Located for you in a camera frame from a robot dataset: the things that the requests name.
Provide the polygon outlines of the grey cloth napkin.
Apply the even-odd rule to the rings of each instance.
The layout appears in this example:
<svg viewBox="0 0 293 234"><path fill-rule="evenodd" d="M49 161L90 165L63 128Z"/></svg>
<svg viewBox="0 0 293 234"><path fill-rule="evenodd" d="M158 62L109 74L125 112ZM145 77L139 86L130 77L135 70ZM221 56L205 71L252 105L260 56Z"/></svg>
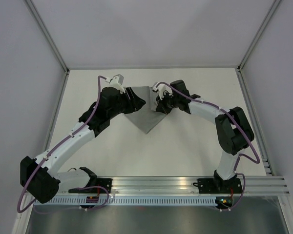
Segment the grey cloth napkin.
<svg viewBox="0 0 293 234"><path fill-rule="evenodd" d="M159 91L155 92L149 86L132 87L133 92L143 99L146 104L137 112L125 114L125 117L143 133L148 134L166 116L162 112L156 112Z"/></svg>

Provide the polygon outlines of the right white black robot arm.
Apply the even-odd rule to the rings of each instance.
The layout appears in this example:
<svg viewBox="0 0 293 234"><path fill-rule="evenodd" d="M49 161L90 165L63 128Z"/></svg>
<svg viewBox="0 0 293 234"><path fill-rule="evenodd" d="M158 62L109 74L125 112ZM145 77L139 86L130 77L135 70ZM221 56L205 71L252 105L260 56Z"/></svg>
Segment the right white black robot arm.
<svg viewBox="0 0 293 234"><path fill-rule="evenodd" d="M191 95L183 80L171 84L157 82L153 85L152 91L156 93L154 111L167 115L172 109L178 108L189 115L199 116L216 127L218 143L222 148L220 163L214 171L210 186L204 188L199 182L199 191L242 192L236 172L240 158L245 157L255 164L260 163L259 155L252 144L254 133L243 109L224 109L203 100L199 95Z"/></svg>

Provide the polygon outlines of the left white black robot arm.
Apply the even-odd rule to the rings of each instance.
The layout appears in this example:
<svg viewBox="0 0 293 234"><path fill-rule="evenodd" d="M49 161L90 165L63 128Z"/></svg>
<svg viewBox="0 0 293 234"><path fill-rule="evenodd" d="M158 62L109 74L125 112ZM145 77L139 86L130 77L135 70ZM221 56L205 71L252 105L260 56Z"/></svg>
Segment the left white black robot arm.
<svg viewBox="0 0 293 234"><path fill-rule="evenodd" d="M124 92L105 87L89 109L79 117L71 133L35 158L26 156L20 162L20 184L38 202L49 202L59 191L60 180L55 177L63 164L82 146L97 137L110 126L110 121L119 114L139 111L146 101L132 88Z"/></svg>

